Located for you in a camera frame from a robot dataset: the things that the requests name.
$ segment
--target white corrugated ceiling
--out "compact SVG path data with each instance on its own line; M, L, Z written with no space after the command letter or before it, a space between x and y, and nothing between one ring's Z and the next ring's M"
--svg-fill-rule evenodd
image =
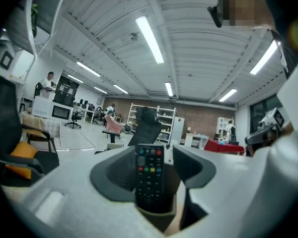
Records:
M286 80L278 52L256 75L250 70L269 47L266 30L246 32L217 28L208 6L217 0L73 0L57 33L55 49L79 60L98 78L78 65L68 63L72 75L88 79L111 96L122 93L150 98L148 92L166 93L170 81L180 100L216 103L230 89L237 93L229 103L247 103L261 93L273 91ZM146 16L165 63L157 64L135 19ZM131 40L132 33L138 39ZM253 50L247 64L239 64ZM232 75L239 71L232 82Z

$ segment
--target remote control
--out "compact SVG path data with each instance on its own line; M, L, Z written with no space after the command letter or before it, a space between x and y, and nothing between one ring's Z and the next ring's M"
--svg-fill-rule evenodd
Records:
M159 212L163 190L164 146L136 146L136 202L149 212Z

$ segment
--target fluorescent tube light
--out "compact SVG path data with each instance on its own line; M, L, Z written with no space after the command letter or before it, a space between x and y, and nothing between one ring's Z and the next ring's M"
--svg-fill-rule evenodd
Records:
M149 26L149 23L145 16L136 19L136 23L139 26L141 32L143 33L151 52L157 63L164 63L162 54L160 52L158 43L153 35L153 32Z
M225 101L226 99L228 99L229 97L231 97L234 93L236 93L237 92L237 90L236 89L232 89L232 90L230 90L229 92L228 92L228 94L226 94L223 98L221 98L220 100L219 100L219 102L223 102L223 101Z
M87 69L89 72L93 73L94 75L96 75L97 77L100 77L100 75L98 73L96 73L95 71L93 71L92 69L88 68L86 65L82 64L81 62L77 62L77 64L80 67L83 67L84 69Z
M119 87L118 85L114 85L116 88L118 88L120 91L124 92L125 94L129 94L127 91L125 91L123 88Z
M256 75L259 70L265 65L265 63L269 60L269 58L273 55L273 53L277 49L277 44L275 41L271 43L268 50L265 52L261 60L255 65L255 67L250 71L251 74Z
M99 89L99 88L97 88L97 87L94 87L96 90L98 90L98 91L100 91L100 92L102 92L102 93L105 93L105 94L107 94L105 91L103 91L103 90L101 90L101 89Z
M81 80L79 80L79 79L77 79L77 78L75 78L75 77L73 77L73 76L71 76L71 75L68 75L70 78L72 78L72 79L75 79L75 80L77 80L78 82L80 82L80 83L84 83L83 81L81 81Z
M165 82L165 87L167 88L168 95L171 97L173 96L172 88L171 88L171 83L170 82Z

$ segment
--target red table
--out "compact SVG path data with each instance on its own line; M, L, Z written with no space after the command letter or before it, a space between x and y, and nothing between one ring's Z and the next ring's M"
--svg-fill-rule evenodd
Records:
M220 145L218 142L209 139L206 143L204 150L216 152L216 153L232 153L239 154L244 152L244 148L240 145L231 145L226 143L225 145Z

